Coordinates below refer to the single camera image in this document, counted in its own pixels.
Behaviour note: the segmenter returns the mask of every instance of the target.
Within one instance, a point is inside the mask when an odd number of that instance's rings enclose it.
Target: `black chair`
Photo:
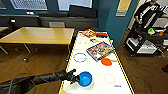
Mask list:
[[[7,30],[0,33],[0,38],[4,37],[14,31],[12,23],[11,23],[11,18],[1,19],[0,20],[0,27],[8,27]]]

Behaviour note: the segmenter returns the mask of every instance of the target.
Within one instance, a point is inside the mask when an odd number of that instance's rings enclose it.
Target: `white table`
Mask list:
[[[109,38],[92,37],[98,41],[110,44]],[[83,71],[87,71],[92,75],[92,83],[87,87],[81,87],[78,83],[70,85],[69,81],[64,81],[60,88],[59,94],[133,94],[133,89],[124,72],[124,69],[117,57],[116,52],[111,53],[107,58],[117,60],[111,66],[105,66],[101,61],[96,62],[87,52],[86,49],[97,43],[90,41],[81,33],[77,35],[77,39],[71,53],[71,58],[67,66],[67,71],[76,69],[75,75],[79,75]],[[84,53],[87,59],[84,62],[76,62],[74,55],[76,53]]]

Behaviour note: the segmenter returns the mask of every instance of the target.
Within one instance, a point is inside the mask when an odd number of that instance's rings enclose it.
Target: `magazine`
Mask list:
[[[111,45],[105,42],[100,42],[99,44],[86,49],[86,51],[95,61],[99,61],[102,58],[108,56],[111,52],[114,51],[114,49],[115,48]]]

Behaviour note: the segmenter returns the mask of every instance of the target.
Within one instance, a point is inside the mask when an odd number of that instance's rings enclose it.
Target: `white surface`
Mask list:
[[[131,50],[134,51],[133,47],[131,47],[131,45],[129,44],[129,41],[131,43],[133,43],[134,46],[137,46],[139,41],[138,41],[138,39],[128,38],[126,43],[131,48]],[[156,50],[157,50],[157,48],[155,47],[155,45],[153,43],[151,43],[150,41],[146,40],[144,42],[144,44],[142,45],[142,47],[137,51],[137,53],[153,54]]]
[[[100,42],[105,41],[110,44],[108,38],[96,38]],[[132,94],[127,84],[124,74],[118,62],[113,62],[111,66],[104,66],[101,61],[96,62],[86,49],[95,45],[90,41],[91,38],[82,37],[80,34],[74,46],[72,57],[69,63],[68,71],[76,69],[74,75],[79,75],[81,72],[87,71],[92,75],[92,83],[87,87],[81,87],[78,83],[70,85],[69,81],[64,81],[63,90],[68,94]],[[74,55],[76,53],[84,53],[87,59],[84,62],[75,62]],[[111,53],[108,58],[117,60],[114,53]]]

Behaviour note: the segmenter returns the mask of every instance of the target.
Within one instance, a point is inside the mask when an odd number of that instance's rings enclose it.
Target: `black object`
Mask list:
[[[42,11],[38,14],[39,17],[68,17],[68,12],[48,12]]]
[[[70,5],[68,14],[70,17],[96,18],[97,10],[94,8]]]
[[[168,72],[168,64],[167,64],[165,67],[163,67],[162,70],[163,70],[164,72]]]
[[[70,84],[73,84],[75,82],[80,81],[79,75],[73,75],[74,72],[76,72],[76,69],[73,69],[68,73],[66,73],[65,70],[62,70],[56,73],[22,77],[14,80],[9,80],[0,84],[0,94],[24,94],[30,91],[35,85],[51,81],[67,80],[71,82]]]

